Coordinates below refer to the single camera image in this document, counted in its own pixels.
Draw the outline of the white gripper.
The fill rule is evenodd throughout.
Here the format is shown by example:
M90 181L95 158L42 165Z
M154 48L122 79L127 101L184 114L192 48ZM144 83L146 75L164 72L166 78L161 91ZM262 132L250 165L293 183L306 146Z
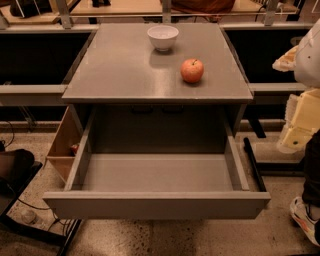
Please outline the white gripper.
M320 89L309 89L299 96L291 94L277 149L285 154L301 151L319 130Z

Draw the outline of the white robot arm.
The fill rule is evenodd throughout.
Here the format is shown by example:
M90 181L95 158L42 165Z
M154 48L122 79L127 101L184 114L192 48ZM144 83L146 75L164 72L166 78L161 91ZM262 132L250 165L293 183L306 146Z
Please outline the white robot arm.
M286 104L285 125L277 148L291 154L301 151L320 130L320 20L272 68L293 71L295 80L307 87L299 96L291 94Z

